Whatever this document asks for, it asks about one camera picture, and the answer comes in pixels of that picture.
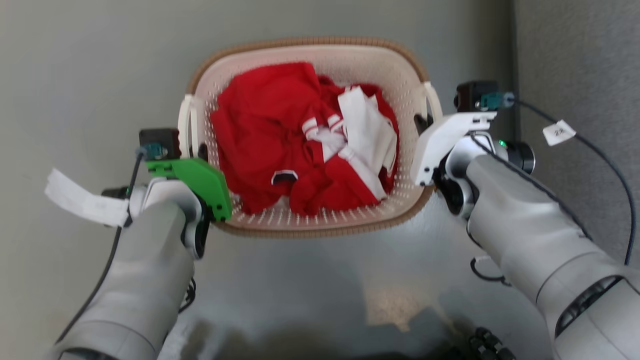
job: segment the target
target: clothes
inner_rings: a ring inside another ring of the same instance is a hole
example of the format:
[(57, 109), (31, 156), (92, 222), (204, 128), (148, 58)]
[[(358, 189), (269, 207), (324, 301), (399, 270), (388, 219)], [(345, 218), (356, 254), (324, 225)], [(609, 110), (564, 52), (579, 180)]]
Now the clothes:
[[(360, 86), (397, 134), (395, 115), (379, 88)], [(387, 155), (391, 144), (385, 142), (383, 150), (374, 147), (376, 154), (364, 161), (358, 153), (367, 148), (362, 145), (366, 142), (354, 136), (361, 140), (351, 149), (342, 132), (351, 119), (351, 115), (342, 119), (343, 92), (331, 79), (317, 76), (311, 64), (287, 63), (238, 75), (219, 94), (211, 122), (220, 168), (228, 187), (242, 198), (244, 212), (258, 213), (290, 196), (292, 211), (315, 215), (321, 208), (377, 204), (391, 191), (397, 165), (384, 159), (381, 166), (391, 169), (369, 168), (380, 162), (379, 152)], [(382, 119), (373, 117), (378, 126)], [(361, 120), (361, 126), (371, 126)], [(395, 156), (397, 142), (393, 146)]]

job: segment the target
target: white plastic basket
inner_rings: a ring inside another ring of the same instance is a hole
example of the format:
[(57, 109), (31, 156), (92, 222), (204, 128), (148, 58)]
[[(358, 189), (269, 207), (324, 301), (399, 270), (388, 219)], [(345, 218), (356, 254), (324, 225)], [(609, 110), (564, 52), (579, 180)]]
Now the white plastic basket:
[(246, 45), (215, 54), (196, 72), (180, 109), (178, 129), (183, 156), (197, 154), (206, 144), (209, 163), (218, 168), (218, 146), (209, 114), (216, 97), (240, 73), (276, 63), (307, 61), (318, 74), (339, 85), (373, 83), (394, 109), (400, 130), (399, 166), (392, 193), (375, 207), (325, 211), (316, 217), (291, 213), (276, 204), (256, 215), (241, 211), (241, 201), (231, 194), (233, 215), (220, 228), (245, 236), (309, 237), (361, 233), (407, 221), (426, 203), (431, 188), (412, 184), (409, 170), (418, 139), (413, 117), (426, 115), (424, 83), (428, 77), (411, 53), (401, 46), (371, 38), (302, 38)]

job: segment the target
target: green plastic part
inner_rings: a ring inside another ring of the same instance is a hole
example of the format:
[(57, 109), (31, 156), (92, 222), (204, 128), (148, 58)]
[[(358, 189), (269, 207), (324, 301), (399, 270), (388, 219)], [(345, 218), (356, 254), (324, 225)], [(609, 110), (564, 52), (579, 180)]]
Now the green plastic part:
[(211, 208), (217, 221), (231, 218), (232, 206), (225, 176), (200, 158), (147, 161), (154, 177), (174, 177), (185, 183)]

